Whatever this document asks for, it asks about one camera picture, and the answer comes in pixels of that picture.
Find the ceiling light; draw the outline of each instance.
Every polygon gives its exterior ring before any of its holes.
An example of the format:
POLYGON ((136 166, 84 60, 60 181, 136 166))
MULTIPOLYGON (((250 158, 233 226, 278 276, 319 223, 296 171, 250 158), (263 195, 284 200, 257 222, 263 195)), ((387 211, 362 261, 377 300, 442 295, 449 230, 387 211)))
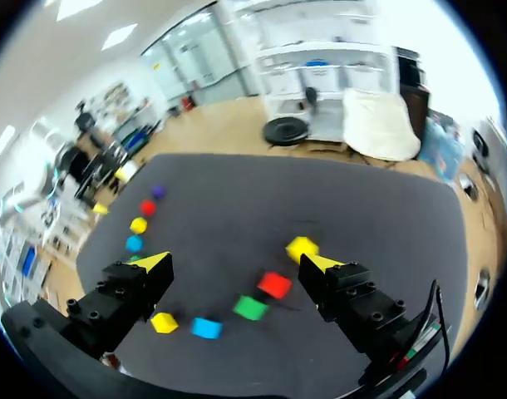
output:
POLYGON ((57 21, 60 22, 62 19, 77 14, 80 11, 94 7, 100 2, 102 2, 102 0, 62 0, 60 11, 57 13, 57 21))
POLYGON ((13 126, 7 126, 6 129, 4 129, 4 132, 0 136, 0 155, 12 139, 13 135, 15 135, 15 127, 13 126))
POLYGON ((133 32, 136 26, 137 24, 134 23, 133 25, 130 25, 128 27, 122 27, 121 29, 117 29, 116 31, 112 32, 110 36, 108 36, 108 38, 106 39, 106 42, 102 47, 102 50, 106 50, 107 48, 122 43, 133 32))

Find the red cube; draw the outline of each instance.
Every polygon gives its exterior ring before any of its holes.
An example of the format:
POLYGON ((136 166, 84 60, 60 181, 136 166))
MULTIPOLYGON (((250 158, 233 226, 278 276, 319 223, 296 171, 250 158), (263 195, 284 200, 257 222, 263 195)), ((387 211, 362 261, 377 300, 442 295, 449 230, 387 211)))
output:
POLYGON ((285 295, 287 295, 288 290, 292 285, 293 282, 288 278, 285 278, 275 272, 267 272, 264 274, 263 279, 257 288, 272 295, 276 299, 282 299, 285 295))
POLYGON ((157 207, 155 206, 155 204, 148 199, 145 199, 140 204, 140 211, 143 213, 144 216, 153 216, 156 208, 157 207))

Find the wooden floor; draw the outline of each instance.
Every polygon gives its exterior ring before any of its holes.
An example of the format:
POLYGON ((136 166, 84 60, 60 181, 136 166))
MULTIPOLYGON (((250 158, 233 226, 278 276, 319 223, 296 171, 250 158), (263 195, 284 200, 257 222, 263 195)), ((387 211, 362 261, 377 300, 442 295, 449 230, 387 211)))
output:
MULTIPOLYGON (((311 157, 390 167, 404 173, 421 175, 438 180, 434 170, 420 161, 397 164, 374 160, 360 155, 350 156, 340 145, 306 143, 295 149, 269 148, 261 137, 265 116, 258 98, 226 101, 194 109, 177 118, 170 118, 162 131, 154 134, 150 143, 135 157, 138 162, 148 162, 154 155, 164 153, 215 153, 311 157)), ((480 199, 472 202, 460 189, 455 189, 464 215, 466 243, 469 258, 468 291, 460 334, 455 343, 457 353, 470 336, 480 315, 475 311, 475 285, 481 268, 486 267, 495 281, 498 266, 498 242, 494 216, 488 195, 484 191, 482 177, 470 160, 462 170, 480 188, 480 199)), ((97 196, 109 204, 113 196, 103 190, 97 196)), ((76 272, 57 264, 49 274, 47 284, 57 291, 61 307, 69 298, 83 295, 76 272)))

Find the gray mat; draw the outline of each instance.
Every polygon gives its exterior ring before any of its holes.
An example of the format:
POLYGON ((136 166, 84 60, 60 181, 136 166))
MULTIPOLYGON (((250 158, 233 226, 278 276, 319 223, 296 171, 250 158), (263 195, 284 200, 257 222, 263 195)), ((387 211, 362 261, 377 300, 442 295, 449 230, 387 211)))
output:
MULTIPOLYGON (((240 155, 156 156, 127 186, 93 231, 77 260, 86 292, 101 269, 127 259, 130 222, 154 184, 169 193, 145 233, 144 251, 173 254, 175 281, 158 311, 185 320, 216 317, 222 336, 204 340, 184 324, 170 335, 137 323, 117 350, 143 381, 225 396, 279 394, 332 399, 357 388, 369 363, 334 323, 324 323, 296 282, 260 322, 232 314, 264 269, 296 278, 285 253, 296 236, 321 255, 356 260, 378 287, 407 303, 407 317, 425 306, 438 278, 455 341, 466 291, 465 232, 453 190, 435 181, 370 166, 240 155)), ((443 347, 428 368, 436 376, 443 347)))

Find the green cube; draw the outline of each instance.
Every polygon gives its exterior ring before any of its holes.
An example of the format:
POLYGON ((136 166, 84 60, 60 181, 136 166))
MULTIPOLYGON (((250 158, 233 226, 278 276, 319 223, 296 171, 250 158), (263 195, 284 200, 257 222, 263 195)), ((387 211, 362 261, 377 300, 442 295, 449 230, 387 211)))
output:
POLYGON ((251 297, 240 297, 240 300, 235 305, 234 312, 240 314, 243 318, 248 320, 259 320, 268 306, 264 303, 256 301, 251 297))

